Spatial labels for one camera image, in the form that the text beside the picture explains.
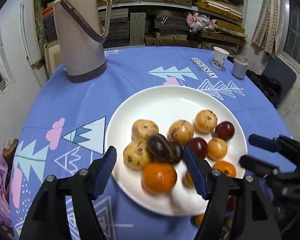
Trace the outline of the dark red plum back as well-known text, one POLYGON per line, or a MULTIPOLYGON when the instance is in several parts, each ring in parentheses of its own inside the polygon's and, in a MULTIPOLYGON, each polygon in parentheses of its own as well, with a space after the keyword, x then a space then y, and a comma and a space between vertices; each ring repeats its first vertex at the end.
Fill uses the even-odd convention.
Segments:
POLYGON ((215 128, 216 137, 224 141, 230 140, 234 136, 234 133, 235 133, 235 127, 229 121, 221 122, 215 128))

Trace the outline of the dark red plum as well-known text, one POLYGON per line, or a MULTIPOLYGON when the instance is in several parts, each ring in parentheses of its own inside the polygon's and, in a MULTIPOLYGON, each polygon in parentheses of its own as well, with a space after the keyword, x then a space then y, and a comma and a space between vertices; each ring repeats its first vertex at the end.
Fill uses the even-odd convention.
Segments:
POLYGON ((216 137, 224 141, 230 140, 234 136, 234 133, 235 133, 235 127, 229 121, 221 122, 215 128, 216 137))
POLYGON ((193 138, 186 143, 192 152, 200 159, 205 159, 207 156, 207 142, 203 138, 193 138))

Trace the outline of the yellow orange small citrus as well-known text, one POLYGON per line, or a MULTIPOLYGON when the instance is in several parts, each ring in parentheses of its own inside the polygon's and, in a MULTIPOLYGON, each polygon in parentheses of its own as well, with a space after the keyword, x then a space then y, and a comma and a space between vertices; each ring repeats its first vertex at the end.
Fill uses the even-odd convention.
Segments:
POLYGON ((185 181, 186 181, 186 183, 187 183, 188 185, 194 187, 194 183, 193 183, 193 181, 192 181, 192 178, 191 178, 191 175, 190 175, 189 171, 186 171, 185 177, 184 177, 184 178, 185 178, 185 181))

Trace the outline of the large yellow passion fruit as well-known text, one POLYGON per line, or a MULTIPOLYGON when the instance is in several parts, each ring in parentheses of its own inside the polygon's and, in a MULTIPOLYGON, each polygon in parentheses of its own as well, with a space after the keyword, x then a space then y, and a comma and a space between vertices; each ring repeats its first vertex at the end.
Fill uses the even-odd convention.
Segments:
POLYGON ((194 136, 194 129, 190 122, 177 120, 171 124, 168 130, 168 137, 171 141, 185 145, 194 136))

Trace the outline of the dark brown passion fruit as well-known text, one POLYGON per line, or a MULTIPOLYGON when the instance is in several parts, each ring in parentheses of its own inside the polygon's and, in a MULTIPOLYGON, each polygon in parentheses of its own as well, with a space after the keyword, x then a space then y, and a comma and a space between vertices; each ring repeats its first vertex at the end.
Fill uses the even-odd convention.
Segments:
POLYGON ((183 147, 177 142, 170 142, 170 148, 172 150, 171 164, 179 163, 184 156, 183 147))

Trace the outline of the dark purple passion fruit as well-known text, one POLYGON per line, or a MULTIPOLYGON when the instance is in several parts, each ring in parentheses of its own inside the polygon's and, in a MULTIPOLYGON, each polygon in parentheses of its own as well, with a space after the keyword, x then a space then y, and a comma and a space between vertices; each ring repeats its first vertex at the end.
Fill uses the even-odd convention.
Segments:
POLYGON ((147 146, 155 160, 162 163, 172 163, 174 154, 168 140, 162 134, 151 135, 147 139, 147 146))

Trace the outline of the small pale orange fruit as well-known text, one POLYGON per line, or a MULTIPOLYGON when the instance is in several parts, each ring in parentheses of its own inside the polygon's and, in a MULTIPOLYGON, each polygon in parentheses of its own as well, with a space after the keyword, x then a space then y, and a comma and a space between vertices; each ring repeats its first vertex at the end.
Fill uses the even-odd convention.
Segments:
POLYGON ((219 160, 226 156, 228 145, 223 139, 214 137, 208 142, 207 150, 210 158, 219 160))

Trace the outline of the wooden chair back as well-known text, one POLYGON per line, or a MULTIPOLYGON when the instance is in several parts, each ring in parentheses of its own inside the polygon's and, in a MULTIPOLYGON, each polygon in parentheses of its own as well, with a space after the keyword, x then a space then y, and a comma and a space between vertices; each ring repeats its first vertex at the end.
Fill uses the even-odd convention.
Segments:
POLYGON ((18 139, 14 139, 8 148, 3 149, 2 155, 7 163, 7 176, 5 183, 5 199, 9 202, 10 193, 10 177, 13 165, 13 158, 17 149, 18 139))

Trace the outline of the dark blue chair seat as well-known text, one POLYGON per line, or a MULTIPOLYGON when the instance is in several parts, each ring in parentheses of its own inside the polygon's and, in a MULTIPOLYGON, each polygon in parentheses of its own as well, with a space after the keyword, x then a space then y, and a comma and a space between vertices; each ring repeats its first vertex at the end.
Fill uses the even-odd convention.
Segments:
POLYGON ((279 108, 280 103, 287 96, 296 81, 296 73, 281 59, 270 59, 262 75, 275 83, 274 107, 279 108))

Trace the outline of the yellow spotted fruit right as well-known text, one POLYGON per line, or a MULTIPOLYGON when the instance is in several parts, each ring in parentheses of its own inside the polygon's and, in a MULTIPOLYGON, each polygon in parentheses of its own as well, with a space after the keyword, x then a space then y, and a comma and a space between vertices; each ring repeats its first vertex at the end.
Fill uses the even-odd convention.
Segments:
POLYGON ((201 132, 209 133, 216 128, 218 118, 213 111, 203 110, 196 115, 194 123, 201 132))

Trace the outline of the yellow spotted fruit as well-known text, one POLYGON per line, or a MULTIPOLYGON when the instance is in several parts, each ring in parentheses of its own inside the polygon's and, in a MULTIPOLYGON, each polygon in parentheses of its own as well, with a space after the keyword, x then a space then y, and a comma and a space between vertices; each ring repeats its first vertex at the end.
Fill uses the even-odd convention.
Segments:
POLYGON ((157 124, 151 120, 139 119, 132 126, 132 138, 134 140, 147 140, 150 136, 158 133, 157 124))
POLYGON ((213 111, 203 110, 196 115, 194 123, 201 132, 209 133, 216 128, 218 118, 213 111))
POLYGON ((148 149, 147 141, 133 140, 123 151, 123 161, 134 170, 143 170, 153 161, 153 154, 148 149))

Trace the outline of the silver drink can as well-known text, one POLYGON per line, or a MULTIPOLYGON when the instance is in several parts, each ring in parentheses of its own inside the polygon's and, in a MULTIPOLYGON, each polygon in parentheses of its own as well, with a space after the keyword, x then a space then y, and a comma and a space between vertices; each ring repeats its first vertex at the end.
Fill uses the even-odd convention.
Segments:
POLYGON ((244 79, 248 67, 248 60, 242 55, 236 55, 232 69, 232 75, 238 79, 244 79))

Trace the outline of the blue patterned tablecloth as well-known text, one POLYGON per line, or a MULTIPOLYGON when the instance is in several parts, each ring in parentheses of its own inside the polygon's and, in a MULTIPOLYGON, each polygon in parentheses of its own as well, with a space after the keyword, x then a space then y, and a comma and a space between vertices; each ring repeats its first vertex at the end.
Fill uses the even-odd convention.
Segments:
POLYGON ((107 70, 83 82, 69 81, 63 66, 39 92, 25 121, 13 162, 10 212, 21 232, 27 212, 48 175, 68 177, 100 157, 106 127, 134 93, 159 85, 199 89, 222 102, 245 135, 290 135, 277 110, 248 79, 235 78, 232 63, 211 66, 212 52, 185 47, 106 51, 107 70))

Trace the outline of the yellow spotted fruit front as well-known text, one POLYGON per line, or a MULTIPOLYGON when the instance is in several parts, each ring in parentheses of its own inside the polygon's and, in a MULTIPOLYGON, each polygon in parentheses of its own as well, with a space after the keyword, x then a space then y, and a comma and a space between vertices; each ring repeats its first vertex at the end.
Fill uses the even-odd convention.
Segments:
POLYGON ((147 141, 133 140, 123 151, 123 161, 134 170, 143 170, 153 161, 153 154, 148 149, 147 141))

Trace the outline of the large orange tangerine left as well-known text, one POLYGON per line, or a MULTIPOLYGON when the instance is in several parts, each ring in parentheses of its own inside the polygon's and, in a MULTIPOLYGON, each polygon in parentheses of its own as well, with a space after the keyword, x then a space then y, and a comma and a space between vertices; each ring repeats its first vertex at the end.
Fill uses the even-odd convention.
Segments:
POLYGON ((142 185, 150 194, 170 193, 177 178, 177 172, 170 163, 149 163, 142 171, 142 185))

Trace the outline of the white paper cup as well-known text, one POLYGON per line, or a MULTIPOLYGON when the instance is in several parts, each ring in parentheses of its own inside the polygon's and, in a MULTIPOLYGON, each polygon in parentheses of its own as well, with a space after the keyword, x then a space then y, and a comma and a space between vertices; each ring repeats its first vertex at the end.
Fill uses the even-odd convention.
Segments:
POLYGON ((212 65, 217 69, 222 69, 223 64, 230 53, 223 48, 214 47, 213 48, 213 57, 212 57, 212 65))

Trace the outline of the hanging checkered cloth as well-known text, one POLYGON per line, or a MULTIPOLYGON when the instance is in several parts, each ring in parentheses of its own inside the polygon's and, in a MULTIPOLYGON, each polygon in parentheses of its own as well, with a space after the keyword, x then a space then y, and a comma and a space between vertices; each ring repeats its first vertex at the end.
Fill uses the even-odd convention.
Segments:
POLYGON ((280 31, 280 0, 263 0, 252 42, 272 58, 277 55, 280 31))

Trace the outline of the white oval plate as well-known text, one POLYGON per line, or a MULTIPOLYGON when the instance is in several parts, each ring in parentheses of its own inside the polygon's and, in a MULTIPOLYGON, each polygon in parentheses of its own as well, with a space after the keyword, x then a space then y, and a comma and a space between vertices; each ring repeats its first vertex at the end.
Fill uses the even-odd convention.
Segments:
POLYGON ((205 212, 207 201, 185 183, 186 165, 175 165, 177 183, 169 194, 153 195, 142 185, 141 171, 129 168, 123 161, 123 151, 132 140, 132 126, 136 120, 150 120, 157 124, 159 132, 168 135, 171 124, 177 120, 194 123, 202 110, 211 110, 219 122, 229 121, 235 127, 234 136, 227 142, 228 152, 224 161, 235 166, 237 177, 243 178, 240 156, 247 154, 247 142, 243 130, 230 110, 212 96, 193 88, 182 86, 157 86, 144 89, 126 99, 114 112, 107 127, 104 145, 114 146, 117 161, 112 175, 119 188, 136 204, 154 213, 166 216, 196 216, 205 212))

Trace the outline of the yellow spotted fruit back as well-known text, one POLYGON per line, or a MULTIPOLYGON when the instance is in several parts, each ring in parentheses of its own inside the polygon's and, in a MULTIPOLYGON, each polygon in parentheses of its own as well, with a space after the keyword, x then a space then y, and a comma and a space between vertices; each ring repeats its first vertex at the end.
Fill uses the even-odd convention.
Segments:
POLYGON ((150 136, 158 133, 157 124, 151 120, 139 119, 132 126, 132 138, 134 140, 147 140, 150 136))

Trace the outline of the pink crumpled cloth on shelf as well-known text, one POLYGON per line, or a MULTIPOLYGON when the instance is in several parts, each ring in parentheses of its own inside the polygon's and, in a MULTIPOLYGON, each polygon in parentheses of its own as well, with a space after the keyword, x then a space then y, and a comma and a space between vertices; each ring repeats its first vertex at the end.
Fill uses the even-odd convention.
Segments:
POLYGON ((188 13, 186 17, 186 24, 191 33, 198 33, 200 31, 213 31, 216 26, 216 19, 211 19, 209 16, 195 12, 188 13))

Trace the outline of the metal storage shelf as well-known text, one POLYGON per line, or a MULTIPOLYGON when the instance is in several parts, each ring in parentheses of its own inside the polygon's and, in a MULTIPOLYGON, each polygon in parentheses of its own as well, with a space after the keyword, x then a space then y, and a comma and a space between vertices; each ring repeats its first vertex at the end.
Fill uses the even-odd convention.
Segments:
POLYGON ((126 46, 220 46, 236 55, 246 42, 247 0, 112 0, 104 48, 109 54, 126 46), (191 33, 188 13, 216 19, 213 31, 191 33))

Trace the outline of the beige thermos jug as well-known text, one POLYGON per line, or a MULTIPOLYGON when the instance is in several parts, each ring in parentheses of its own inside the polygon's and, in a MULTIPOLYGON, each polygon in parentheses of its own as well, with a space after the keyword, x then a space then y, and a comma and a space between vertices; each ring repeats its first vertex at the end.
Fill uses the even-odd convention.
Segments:
POLYGON ((110 28, 112 0, 55 0, 53 14, 63 64, 73 83, 107 70, 103 43, 110 28))

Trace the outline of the window with frame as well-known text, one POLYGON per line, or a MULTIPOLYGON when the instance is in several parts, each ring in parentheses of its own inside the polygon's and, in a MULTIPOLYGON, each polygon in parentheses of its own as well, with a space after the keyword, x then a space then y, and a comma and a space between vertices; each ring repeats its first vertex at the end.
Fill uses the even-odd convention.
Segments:
POLYGON ((280 24, 279 56, 300 72, 300 7, 295 0, 280 0, 280 24))

